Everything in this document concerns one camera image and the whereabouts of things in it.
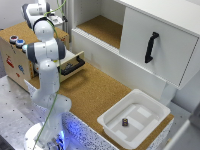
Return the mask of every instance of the drawer handle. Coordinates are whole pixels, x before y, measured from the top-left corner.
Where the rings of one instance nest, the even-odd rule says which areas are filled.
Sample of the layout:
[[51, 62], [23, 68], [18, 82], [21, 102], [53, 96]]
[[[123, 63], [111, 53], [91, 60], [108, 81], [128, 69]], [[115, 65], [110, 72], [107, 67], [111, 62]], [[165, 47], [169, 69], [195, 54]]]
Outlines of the drawer handle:
[[85, 64], [85, 61], [83, 59], [81, 59], [79, 56], [76, 57], [76, 60], [79, 63], [77, 65], [71, 67], [71, 68], [68, 68], [68, 69], [65, 69], [65, 70], [61, 69], [61, 75], [66, 76], [66, 75], [72, 73], [73, 71], [77, 70], [78, 68], [82, 67]]
[[154, 40], [158, 37], [159, 37], [159, 34], [156, 33], [156, 32], [153, 32], [153, 34], [152, 34], [152, 36], [149, 40], [147, 52], [146, 52], [146, 56], [145, 56], [145, 63], [146, 64], [153, 60], [153, 57], [151, 56], [151, 52], [152, 52]]

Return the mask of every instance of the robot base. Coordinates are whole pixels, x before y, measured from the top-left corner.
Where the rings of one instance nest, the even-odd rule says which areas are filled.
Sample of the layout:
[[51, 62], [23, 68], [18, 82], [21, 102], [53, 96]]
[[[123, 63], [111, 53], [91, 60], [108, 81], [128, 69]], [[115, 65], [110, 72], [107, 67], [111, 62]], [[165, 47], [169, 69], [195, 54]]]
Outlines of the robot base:
[[[42, 126], [43, 126], [42, 123], [35, 124], [26, 132], [25, 137], [24, 137], [24, 150], [49, 150], [48, 146], [42, 147], [42, 145], [39, 142], [34, 148], [35, 137], [37, 136], [38, 132], [40, 132], [40, 129], [42, 128]], [[69, 141], [66, 141], [66, 140], [63, 140], [63, 141], [65, 144], [64, 147], [66, 147], [66, 145], [69, 144]]]

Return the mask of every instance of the brown work surface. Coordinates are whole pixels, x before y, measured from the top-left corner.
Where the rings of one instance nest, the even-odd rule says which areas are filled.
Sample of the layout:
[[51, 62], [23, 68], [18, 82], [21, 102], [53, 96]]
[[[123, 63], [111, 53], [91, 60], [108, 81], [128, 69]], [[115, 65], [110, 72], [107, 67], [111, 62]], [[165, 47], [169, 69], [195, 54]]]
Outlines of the brown work surface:
[[[40, 86], [38, 77], [29, 82], [36, 88]], [[83, 70], [63, 81], [59, 91], [60, 94], [72, 100], [70, 110], [72, 113], [120, 150], [123, 148], [104, 133], [97, 118], [129, 92], [131, 89], [88, 63], [85, 64]], [[136, 150], [145, 150], [172, 119], [173, 116], [169, 115]]]
[[98, 16], [77, 27], [118, 49], [120, 48], [123, 26], [118, 23]]
[[[11, 36], [16, 35], [19, 37], [19, 39], [25, 39], [26, 44], [39, 42], [36, 35], [33, 31], [28, 27], [26, 22], [19, 23], [15, 26], [9, 27], [5, 30], [0, 31], [0, 37], [2, 37], [5, 41], [8, 43], [10, 42], [9, 39]], [[62, 31], [59, 28], [56, 28], [56, 31], [58, 33], [58, 38], [61, 39], [62, 37], [68, 35], [66, 32]]]

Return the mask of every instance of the white cabinet panel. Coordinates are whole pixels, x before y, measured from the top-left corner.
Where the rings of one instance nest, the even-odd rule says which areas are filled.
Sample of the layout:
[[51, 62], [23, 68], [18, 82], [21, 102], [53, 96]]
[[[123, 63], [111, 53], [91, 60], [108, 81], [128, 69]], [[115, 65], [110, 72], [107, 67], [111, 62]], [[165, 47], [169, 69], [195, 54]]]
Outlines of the white cabinet panel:
[[[154, 40], [151, 56], [145, 63], [148, 42]], [[179, 86], [198, 38], [168, 24], [126, 8], [120, 55]]]

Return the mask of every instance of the shelf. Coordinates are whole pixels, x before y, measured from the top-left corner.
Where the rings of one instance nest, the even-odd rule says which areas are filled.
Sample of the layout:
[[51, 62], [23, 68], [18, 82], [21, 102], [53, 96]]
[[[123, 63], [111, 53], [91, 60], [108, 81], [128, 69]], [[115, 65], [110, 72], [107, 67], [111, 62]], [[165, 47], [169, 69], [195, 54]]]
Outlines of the shelf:
[[98, 16], [80, 24], [77, 28], [95, 36], [117, 49], [120, 48], [123, 26], [103, 16]]

